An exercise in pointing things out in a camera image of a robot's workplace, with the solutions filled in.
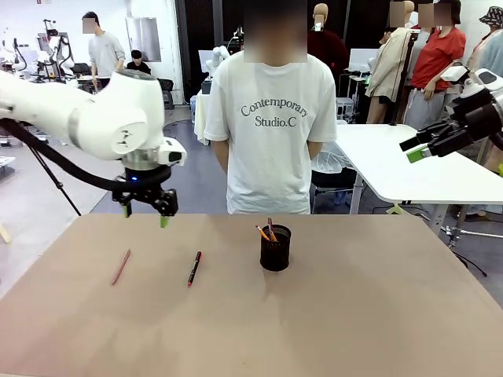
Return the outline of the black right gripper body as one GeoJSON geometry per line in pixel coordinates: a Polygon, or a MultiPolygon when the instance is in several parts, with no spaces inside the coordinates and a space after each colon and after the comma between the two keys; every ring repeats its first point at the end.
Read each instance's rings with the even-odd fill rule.
{"type": "Polygon", "coordinates": [[[487,104],[469,112],[463,120],[444,119],[428,143],[432,156],[444,157],[503,129],[503,111],[497,104],[487,104]]]}

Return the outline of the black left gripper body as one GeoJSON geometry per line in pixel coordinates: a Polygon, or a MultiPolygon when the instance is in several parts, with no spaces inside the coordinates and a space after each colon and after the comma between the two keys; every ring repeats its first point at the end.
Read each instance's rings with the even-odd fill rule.
{"type": "Polygon", "coordinates": [[[150,205],[167,205],[177,201],[174,189],[165,190],[162,184],[171,177],[170,167],[157,167],[153,170],[134,170],[126,168],[119,183],[124,183],[127,188],[112,191],[112,200],[127,205],[133,200],[150,205]]]}

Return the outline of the person's right forearm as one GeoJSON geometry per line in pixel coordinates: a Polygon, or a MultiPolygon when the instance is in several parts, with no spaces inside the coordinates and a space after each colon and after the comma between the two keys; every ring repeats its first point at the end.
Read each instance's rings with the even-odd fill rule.
{"type": "Polygon", "coordinates": [[[211,147],[215,153],[216,159],[225,174],[228,174],[229,166],[229,141],[212,141],[211,147]]]}

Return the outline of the pink pen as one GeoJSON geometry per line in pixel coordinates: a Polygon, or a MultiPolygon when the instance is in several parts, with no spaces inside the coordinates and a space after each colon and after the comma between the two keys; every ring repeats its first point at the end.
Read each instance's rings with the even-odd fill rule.
{"type": "Polygon", "coordinates": [[[123,271],[125,265],[128,262],[130,254],[131,254],[131,251],[130,251],[130,249],[128,249],[127,252],[125,253],[125,255],[122,257],[121,262],[119,264],[119,267],[117,268],[116,272],[113,275],[113,278],[112,278],[112,281],[111,281],[111,285],[112,286],[115,286],[116,283],[118,282],[118,280],[119,280],[119,278],[120,278],[120,276],[122,274],[122,271],[123,271]]]}

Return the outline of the black red marker pen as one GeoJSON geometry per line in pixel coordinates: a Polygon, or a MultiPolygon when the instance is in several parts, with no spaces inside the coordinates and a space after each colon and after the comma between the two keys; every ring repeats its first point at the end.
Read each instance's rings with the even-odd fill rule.
{"type": "Polygon", "coordinates": [[[191,287],[193,285],[193,281],[195,279],[195,276],[196,276],[196,272],[198,270],[198,267],[199,267],[199,264],[200,264],[200,260],[201,260],[201,257],[202,257],[202,251],[198,251],[196,253],[196,257],[194,259],[194,263],[193,263],[193,267],[190,271],[190,274],[189,274],[189,278],[187,280],[187,286],[188,287],[191,287]]]}

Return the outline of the black mesh pen holder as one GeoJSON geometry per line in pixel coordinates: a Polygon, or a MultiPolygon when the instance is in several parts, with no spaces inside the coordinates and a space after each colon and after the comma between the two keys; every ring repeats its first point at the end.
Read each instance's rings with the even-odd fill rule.
{"type": "Polygon", "coordinates": [[[278,224],[273,224],[272,230],[276,241],[272,240],[268,225],[262,228],[267,238],[261,236],[259,261],[264,269],[271,272],[280,272],[289,266],[292,233],[289,228],[278,224]]]}

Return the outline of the black tripod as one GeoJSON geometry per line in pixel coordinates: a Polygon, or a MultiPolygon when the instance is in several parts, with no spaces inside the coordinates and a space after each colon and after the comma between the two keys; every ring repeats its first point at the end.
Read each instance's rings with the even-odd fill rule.
{"type": "Polygon", "coordinates": [[[39,162],[43,170],[46,172],[46,174],[49,176],[50,180],[54,183],[56,189],[60,191],[60,193],[63,195],[63,197],[67,200],[67,202],[70,204],[72,207],[73,211],[78,215],[81,216],[81,212],[78,209],[78,207],[74,204],[70,196],[66,193],[64,190],[63,183],[59,181],[56,177],[56,175],[53,173],[53,171],[50,169],[50,167],[47,165],[46,161],[43,159],[42,155],[34,148],[28,147],[30,152],[33,154],[33,156],[36,158],[36,160],[39,162]]]}

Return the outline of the mannequin with blue sweater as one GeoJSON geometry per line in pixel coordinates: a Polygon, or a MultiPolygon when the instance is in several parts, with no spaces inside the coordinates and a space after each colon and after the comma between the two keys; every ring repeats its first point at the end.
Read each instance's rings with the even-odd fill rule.
{"type": "Polygon", "coordinates": [[[503,35],[491,40],[483,49],[479,68],[485,68],[497,75],[503,75],[503,35]]]}

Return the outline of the mannequin with beige jacket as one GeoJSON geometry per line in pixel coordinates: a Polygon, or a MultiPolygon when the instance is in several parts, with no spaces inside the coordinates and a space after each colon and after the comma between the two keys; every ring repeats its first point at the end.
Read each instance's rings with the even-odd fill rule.
{"type": "Polygon", "coordinates": [[[410,16],[415,5],[410,0],[392,2],[390,27],[384,33],[365,95],[370,98],[367,123],[383,123],[387,110],[397,100],[408,43],[412,34],[410,16]]]}

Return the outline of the clear plastic bag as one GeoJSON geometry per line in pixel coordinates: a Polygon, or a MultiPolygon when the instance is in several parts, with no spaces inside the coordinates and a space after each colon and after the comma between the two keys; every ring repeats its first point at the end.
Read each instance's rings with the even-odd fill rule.
{"type": "Polygon", "coordinates": [[[336,142],[328,142],[311,160],[311,169],[322,174],[340,174],[343,169],[354,170],[354,167],[336,142]]]}

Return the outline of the person in red shirt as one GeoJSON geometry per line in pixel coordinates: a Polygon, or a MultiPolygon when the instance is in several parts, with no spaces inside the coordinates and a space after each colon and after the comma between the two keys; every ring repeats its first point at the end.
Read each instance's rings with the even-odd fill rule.
{"type": "Polygon", "coordinates": [[[461,0],[439,0],[434,11],[439,18],[417,58],[404,118],[404,123],[415,130],[439,121],[450,87],[441,75],[461,60],[466,46],[466,36],[457,27],[461,23],[461,0]]]}

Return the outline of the light stand base legs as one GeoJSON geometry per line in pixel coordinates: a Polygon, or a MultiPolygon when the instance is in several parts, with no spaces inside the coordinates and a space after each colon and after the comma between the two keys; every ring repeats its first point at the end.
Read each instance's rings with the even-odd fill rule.
{"type": "Polygon", "coordinates": [[[481,236],[486,238],[503,240],[503,235],[464,230],[463,224],[465,223],[466,216],[467,214],[463,210],[461,210],[457,215],[455,225],[453,226],[445,225],[441,228],[441,230],[449,237],[449,240],[446,245],[467,269],[469,268],[469,266],[475,267],[484,277],[488,277],[488,274],[482,268],[480,268],[476,263],[474,263],[471,259],[465,257],[464,255],[458,254],[454,249],[457,247],[458,241],[461,239],[462,236],[481,236]]]}

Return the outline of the table with white cloth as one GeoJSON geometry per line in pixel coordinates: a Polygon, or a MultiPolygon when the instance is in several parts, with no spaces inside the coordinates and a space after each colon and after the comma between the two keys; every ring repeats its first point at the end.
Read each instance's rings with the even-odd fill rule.
{"type": "Polygon", "coordinates": [[[190,109],[192,112],[193,132],[196,139],[205,146],[209,145],[209,141],[204,137],[204,130],[207,120],[207,104],[209,103],[209,95],[203,94],[200,90],[197,95],[191,97],[190,109]]]}

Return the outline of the white screen board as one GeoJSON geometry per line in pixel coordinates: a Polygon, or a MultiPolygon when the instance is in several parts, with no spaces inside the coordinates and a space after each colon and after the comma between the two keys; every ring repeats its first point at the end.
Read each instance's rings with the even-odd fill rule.
{"type": "Polygon", "coordinates": [[[348,71],[371,72],[379,49],[351,49],[348,71]]]}

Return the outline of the mannequin with bucket hat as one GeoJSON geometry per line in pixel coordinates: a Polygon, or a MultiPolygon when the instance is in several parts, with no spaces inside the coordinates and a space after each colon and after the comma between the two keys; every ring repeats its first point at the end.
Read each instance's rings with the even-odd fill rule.
{"type": "Polygon", "coordinates": [[[474,47],[468,59],[467,66],[471,72],[475,72],[482,67],[483,56],[489,50],[490,44],[495,42],[497,37],[503,36],[503,8],[495,5],[491,6],[487,13],[479,18],[479,21],[487,25],[490,30],[474,47]]]}

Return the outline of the seated person in black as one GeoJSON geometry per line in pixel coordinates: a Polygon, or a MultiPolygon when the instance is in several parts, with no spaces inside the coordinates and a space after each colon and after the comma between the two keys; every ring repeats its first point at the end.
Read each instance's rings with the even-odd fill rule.
{"type": "Polygon", "coordinates": [[[126,68],[141,71],[148,75],[152,73],[150,67],[142,60],[142,52],[137,49],[131,51],[131,62],[127,64],[126,68]]]}

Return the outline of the white flat board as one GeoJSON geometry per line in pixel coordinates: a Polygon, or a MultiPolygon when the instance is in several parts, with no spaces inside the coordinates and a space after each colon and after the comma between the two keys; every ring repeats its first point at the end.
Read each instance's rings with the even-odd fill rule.
{"type": "Polygon", "coordinates": [[[15,161],[15,157],[0,156],[0,182],[8,179],[15,173],[15,170],[11,167],[12,163],[15,161]]]}

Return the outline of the mannequin with dark red top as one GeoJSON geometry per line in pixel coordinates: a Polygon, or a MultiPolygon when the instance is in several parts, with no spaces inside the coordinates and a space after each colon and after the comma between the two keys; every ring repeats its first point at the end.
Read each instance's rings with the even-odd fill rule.
{"type": "Polygon", "coordinates": [[[338,79],[348,67],[350,54],[343,40],[333,31],[325,28],[329,8],[325,3],[314,7],[313,27],[307,33],[307,52],[324,62],[338,79]]]}

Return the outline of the person in white t-shirt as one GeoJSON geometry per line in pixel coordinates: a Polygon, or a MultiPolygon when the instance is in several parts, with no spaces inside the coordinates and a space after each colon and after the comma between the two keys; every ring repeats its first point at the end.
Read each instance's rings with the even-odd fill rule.
{"type": "Polygon", "coordinates": [[[336,138],[336,84],[307,52],[307,0],[244,0],[244,44],[211,85],[205,138],[229,141],[230,214],[309,214],[307,141],[336,138]]]}

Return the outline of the person in light grey shirt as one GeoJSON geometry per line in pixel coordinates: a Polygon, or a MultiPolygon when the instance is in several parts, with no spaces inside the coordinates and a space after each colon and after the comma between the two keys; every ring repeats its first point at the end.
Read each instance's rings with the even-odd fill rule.
{"type": "Polygon", "coordinates": [[[105,88],[115,71],[122,70],[125,52],[119,40],[101,28],[98,15],[87,12],[83,18],[83,33],[92,34],[88,42],[91,76],[95,88],[105,88]]]}

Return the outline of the silver wall panel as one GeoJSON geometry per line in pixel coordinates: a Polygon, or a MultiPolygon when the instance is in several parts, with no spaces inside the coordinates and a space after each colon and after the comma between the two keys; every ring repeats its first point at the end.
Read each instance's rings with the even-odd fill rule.
{"type": "Polygon", "coordinates": [[[161,62],[156,18],[127,17],[127,34],[131,50],[139,50],[147,62],[161,62]]]}

